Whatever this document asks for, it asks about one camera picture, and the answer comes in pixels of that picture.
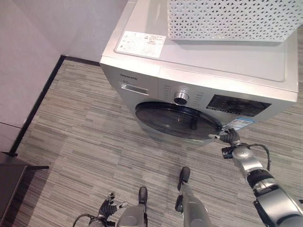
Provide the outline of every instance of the wall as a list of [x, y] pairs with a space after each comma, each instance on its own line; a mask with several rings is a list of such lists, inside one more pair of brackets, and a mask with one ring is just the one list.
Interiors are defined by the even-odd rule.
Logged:
[[127, 0], [13, 0], [62, 54], [99, 61]]
[[0, 0], [0, 151], [8, 151], [60, 54], [99, 61], [127, 0]]

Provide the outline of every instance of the front-loading washing machine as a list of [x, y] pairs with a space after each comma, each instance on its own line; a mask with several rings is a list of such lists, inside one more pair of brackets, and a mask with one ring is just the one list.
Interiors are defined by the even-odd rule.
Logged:
[[152, 137], [212, 141], [226, 125], [264, 121], [297, 100], [297, 35], [283, 43], [173, 41], [162, 0], [130, 0], [101, 67]]

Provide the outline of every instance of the perforated basket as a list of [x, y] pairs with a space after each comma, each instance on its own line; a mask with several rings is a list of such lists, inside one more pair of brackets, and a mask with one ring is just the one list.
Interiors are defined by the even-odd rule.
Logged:
[[303, 0], [167, 0], [174, 40], [282, 42], [303, 23]]

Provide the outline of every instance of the striped gray carpet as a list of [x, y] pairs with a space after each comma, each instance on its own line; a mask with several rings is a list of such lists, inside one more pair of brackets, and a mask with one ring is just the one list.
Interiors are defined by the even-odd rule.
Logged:
[[[241, 136], [246, 143], [266, 144], [272, 154], [272, 174], [303, 198], [302, 29], [299, 45], [298, 103], [242, 130]], [[19, 158], [51, 168], [36, 172], [19, 211], [16, 200], [4, 226], [17, 214], [16, 227], [70, 227], [79, 214], [96, 214], [109, 192], [115, 192], [119, 202], [136, 204], [137, 191], [145, 185], [149, 226], [181, 227], [182, 216], [174, 210], [176, 186], [180, 169], [189, 166], [190, 185], [207, 206], [214, 227], [261, 227], [252, 191], [232, 160], [222, 158], [223, 146], [153, 141], [100, 67], [65, 61], [18, 148]], [[265, 153], [256, 153], [265, 163]], [[117, 221], [121, 212], [112, 219]]]

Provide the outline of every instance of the white sticker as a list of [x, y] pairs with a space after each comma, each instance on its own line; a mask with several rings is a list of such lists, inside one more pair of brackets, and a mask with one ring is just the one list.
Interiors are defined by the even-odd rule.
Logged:
[[249, 118], [238, 117], [232, 122], [228, 123], [227, 126], [233, 127], [235, 130], [244, 128], [245, 126], [254, 123], [255, 121]]
[[159, 58], [166, 36], [124, 31], [117, 52]]

